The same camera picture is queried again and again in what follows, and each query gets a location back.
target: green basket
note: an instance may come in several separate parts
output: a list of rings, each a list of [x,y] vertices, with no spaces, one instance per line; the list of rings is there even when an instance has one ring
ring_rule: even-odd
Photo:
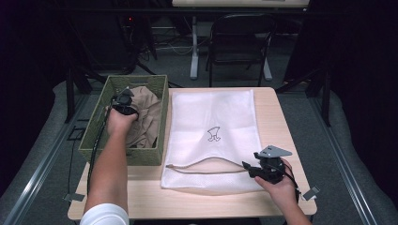
[[[94,109],[87,130],[83,136],[79,151],[89,162],[94,142],[97,139],[100,127],[104,120],[105,107],[109,105],[111,97],[118,95],[126,87],[134,88],[146,86],[161,101],[161,122],[158,128],[158,138],[153,148],[127,148],[126,157],[129,166],[159,166],[161,165],[164,145],[164,132],[166,128],[167,106],[169,103],[169,89],[166,75],[154,76],[108,76],[108,80],[102,89],[99,101]],[[103,131],[96,158],[102,152],[107,140],[108,133]]]

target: person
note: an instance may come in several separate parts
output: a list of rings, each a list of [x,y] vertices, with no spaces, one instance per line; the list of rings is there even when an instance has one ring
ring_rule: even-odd
[[[124,115],[114,109],[110,110],[106,128],[109,139],[94,165],[80,224],[129,224],[125,142],[130,126],[137,118],[137,114]],[[283,162],[291,168],[289,162],[284,159]],[[295,187],[287,176],[275,185],[258,176],[254,180],[269,192],[289,225],[311,224],[299,208]]]

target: black logo on bag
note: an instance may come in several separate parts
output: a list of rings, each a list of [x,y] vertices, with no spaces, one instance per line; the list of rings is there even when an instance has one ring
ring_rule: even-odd
[[[218,142],[221,138],[217,137],[217,133],[219,132],[220,127],[213,127],[207,132],[211,135],[211,137],[208,139],[209,142],[216,141]]]

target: white mesh laundry bag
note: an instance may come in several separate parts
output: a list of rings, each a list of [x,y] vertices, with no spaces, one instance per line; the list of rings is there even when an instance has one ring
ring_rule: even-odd
[[[242,167],[261,151],[253,90],[172,96],[172,124],[162,188],[221,194],[261,190]]]

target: hand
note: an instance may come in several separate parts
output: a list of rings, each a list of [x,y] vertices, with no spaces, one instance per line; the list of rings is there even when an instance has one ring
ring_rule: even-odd
[[[282,161],[286,167],[289,167],[290,169],[292,168],[288,161],[284,160],[283,158]],[[293,176],[289,168],[285,168],[285,171],[289,175]],[[275,185],[265,181],[259,176],[256,176],[254,180],[270,194],[272,200],[282,211],[288,207],[291,207],[292,205],[297,205],[295,186],[289,177],[285,176],[282,181]]]
[[[111,109],[107,121],[108,134],[110,136],[115,134],[126,135],[130,130],[132,122],[137,118],[137,114],[124,115],[115,109]]]

